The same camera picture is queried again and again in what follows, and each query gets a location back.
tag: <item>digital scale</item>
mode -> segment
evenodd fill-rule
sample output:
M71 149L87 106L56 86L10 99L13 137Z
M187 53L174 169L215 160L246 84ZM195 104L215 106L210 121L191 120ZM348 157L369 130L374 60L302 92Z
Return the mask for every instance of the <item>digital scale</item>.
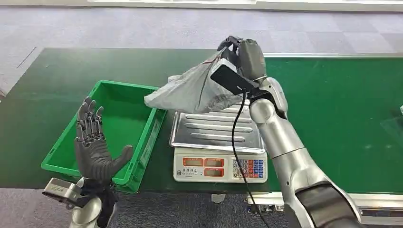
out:
M173 177L187 182L244 183L240 169L248 183L267 180L267 154L257 126L245 106L235 128L235 150L241 163L238 166L232 150L231 133L240 104L207 114L176 113L170 144L174 147Z

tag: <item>green bin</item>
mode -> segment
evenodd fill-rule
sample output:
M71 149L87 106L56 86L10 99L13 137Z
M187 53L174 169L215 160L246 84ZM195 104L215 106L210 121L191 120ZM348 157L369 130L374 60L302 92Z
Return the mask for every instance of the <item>green bin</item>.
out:
M147 107L144 96L158 88L113 81L99 81L89 96L105 108L102 121L109 151L116 158L123 147L134 146L131 161L113 178L118 191L134 193L140 186L154 143L165 117L165 110ZM66 180L80 177L73 140L77 114L43 160L45 170L64 174Z

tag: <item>gray plastic bag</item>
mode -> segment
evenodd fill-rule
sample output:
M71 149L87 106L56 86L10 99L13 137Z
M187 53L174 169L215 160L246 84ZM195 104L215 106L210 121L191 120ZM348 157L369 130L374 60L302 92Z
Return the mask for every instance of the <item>gray plastic bag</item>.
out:
M170 76L166 85L144 97L145 104L152 108L193 114L220 111L240 102L242 96L232 94L210 78L211 67L219 61L225 49L182 75Z

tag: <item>scale keypad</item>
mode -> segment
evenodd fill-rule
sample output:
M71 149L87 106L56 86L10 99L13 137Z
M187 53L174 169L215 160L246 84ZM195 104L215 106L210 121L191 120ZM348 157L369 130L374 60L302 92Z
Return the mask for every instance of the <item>scale keypad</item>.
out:
M237 160L232 160L233 177L242 177ZM264 178L264 160L245 160L240 159L240 165L245 177L249 178Z

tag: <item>green table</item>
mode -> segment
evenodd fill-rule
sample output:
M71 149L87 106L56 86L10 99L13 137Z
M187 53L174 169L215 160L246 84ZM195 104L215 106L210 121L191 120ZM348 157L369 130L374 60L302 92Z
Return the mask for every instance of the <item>green table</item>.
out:
M43 188L45 155L101 79L162 86L213 50L46 48L0 103L0 187ZM324 172L350 193L403 193L403 59L267 56L288 116ZM245 192L242 184L175 182L168 112L140 191ZM252 191L279 191L273 168Z

